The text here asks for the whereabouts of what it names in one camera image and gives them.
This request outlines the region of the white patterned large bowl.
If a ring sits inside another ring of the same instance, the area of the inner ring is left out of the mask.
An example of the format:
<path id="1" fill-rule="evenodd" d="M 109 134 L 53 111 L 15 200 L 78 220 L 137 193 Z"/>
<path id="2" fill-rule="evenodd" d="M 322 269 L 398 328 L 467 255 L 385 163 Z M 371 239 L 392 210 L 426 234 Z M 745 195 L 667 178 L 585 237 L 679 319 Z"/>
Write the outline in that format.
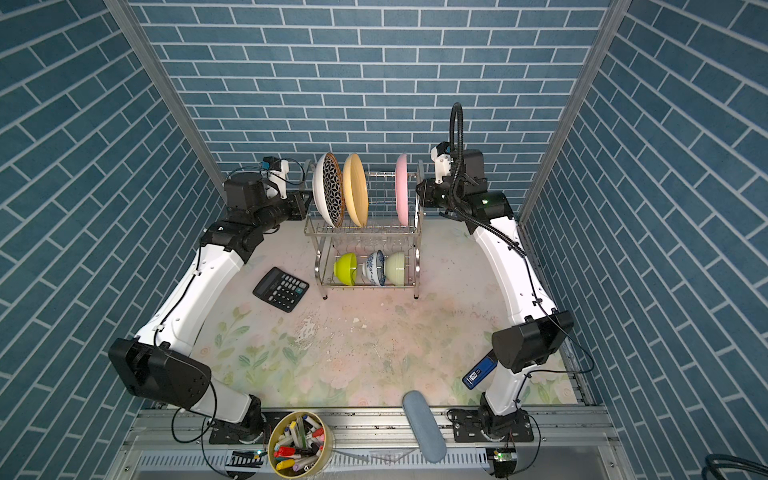
<path id="1" fill-rule="evenodd" d="M 316 209 L 332 228 L 338 228 L 344 220 L 342 174 L 335 155 L 326 153 L 315 165 L 313 197 Z"/>

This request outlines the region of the pink plastic plate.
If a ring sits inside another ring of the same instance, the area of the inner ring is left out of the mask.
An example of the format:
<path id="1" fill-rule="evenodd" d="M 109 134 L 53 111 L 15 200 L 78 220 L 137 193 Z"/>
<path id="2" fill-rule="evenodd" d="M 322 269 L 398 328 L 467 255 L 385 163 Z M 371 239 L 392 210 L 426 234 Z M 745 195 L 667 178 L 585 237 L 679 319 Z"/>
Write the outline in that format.
<path id="1" fill-rule="evenodd" d="M 395 166 L 395 199 L 398 221 L 404 227 L 409 226 L 408 213 L 408 155 L 401 154 Z"/>

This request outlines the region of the yellow plastic plate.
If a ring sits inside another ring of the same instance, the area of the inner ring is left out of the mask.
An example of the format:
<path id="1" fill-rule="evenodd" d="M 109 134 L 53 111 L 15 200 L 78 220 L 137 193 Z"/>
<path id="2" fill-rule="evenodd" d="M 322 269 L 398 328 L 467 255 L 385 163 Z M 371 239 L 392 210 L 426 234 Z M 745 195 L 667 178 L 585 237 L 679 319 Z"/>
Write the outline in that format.
<path id="1" fill-rule="evenodd" d="M 344 162 L 343 196 L 352 222 L 358 227 L 368 223 L 369 199 L 365 171 L 358 154 L 351 154 Z"/>

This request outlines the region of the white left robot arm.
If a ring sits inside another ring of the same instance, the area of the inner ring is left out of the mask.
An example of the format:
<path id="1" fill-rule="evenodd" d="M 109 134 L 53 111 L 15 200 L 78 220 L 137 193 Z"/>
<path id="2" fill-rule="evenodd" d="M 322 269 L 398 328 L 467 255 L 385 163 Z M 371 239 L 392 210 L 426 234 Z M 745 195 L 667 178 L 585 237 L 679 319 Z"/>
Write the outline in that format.
<path id="1" fill-rule="evenodd" d="M 228 178 L 226 215 L 203 233 L 184 279 L 133 338 L 110 346 L 108 357 L 131 395 L 211 417 L 244 435 L 262 432 L 260 399 L 214 379 L 211 368 L 190 354 L 224 287 L 266 232 L 306 217 L 311 192 L 268 195 L 276 186 L 257 172 Z"/>

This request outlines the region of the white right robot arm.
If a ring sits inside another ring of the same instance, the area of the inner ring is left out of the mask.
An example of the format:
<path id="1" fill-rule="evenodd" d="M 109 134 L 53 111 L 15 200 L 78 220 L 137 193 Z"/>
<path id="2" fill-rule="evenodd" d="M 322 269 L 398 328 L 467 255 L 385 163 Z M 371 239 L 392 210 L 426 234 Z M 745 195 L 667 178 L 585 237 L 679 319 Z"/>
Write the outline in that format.
<path id="1" fill-rule="evenodd" d="M 490 418 L 509 416 L 520 408 L 525 382 L 567 337 L 572 316 L 558 310 L 531 270 L 503 193 L 473 192 L 457 200 L 447 182 L 438 184 L 433 179 L 420 182 L 416 191 L 421 206 L 441 208 L 446 216 L 466 224 L 499 284 L 510 325 L 492 333 L 492 353 L 473 367 L 463 382 L 472 389 L 493 374 L 482 408 Z"/>

